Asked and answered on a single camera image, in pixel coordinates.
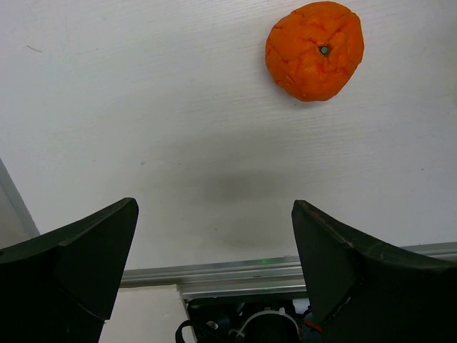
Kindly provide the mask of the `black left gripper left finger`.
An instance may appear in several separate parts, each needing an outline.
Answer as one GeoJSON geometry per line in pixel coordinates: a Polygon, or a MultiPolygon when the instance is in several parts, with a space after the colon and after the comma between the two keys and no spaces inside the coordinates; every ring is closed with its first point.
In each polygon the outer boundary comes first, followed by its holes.
{"type": "Polygon", "coordinates": [[[1,341],[98,342],[138,217],[136,200],[124,198],[1,249],[1,341]]]}

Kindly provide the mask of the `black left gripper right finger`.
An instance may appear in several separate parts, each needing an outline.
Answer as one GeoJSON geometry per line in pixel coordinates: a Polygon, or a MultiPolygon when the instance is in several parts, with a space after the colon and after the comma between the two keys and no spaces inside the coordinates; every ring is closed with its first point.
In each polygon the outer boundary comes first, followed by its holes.
{"type": "Polygon", "coordinates": [[[325,342],[454,342],[456,264],[410,252],[304,200],[293,232],[325,342]]]}

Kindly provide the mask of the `orange fake mandarin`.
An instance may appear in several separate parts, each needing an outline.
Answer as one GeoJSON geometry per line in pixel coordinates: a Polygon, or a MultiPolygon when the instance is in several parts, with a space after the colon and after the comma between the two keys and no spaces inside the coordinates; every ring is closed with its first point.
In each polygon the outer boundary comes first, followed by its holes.
{"type": "Polygon", "coordinates": [[[293,98],[328,101],[348,83],[363,53],[359,16],[334,1],[317,1],[273,25],[265,64],[275,84],[293,98]]]}

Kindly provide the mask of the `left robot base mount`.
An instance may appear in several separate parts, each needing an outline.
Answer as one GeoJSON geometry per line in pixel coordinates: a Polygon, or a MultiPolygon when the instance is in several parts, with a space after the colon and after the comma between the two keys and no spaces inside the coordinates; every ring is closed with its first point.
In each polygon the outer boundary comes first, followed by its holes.
{"type": "Polygon", "coordinates": [[[195,299],[188,303],[189,319],[175,331],[185,342],[185,328],[197,342],[322,342],[306,299],[241,297],[195,299]]]}

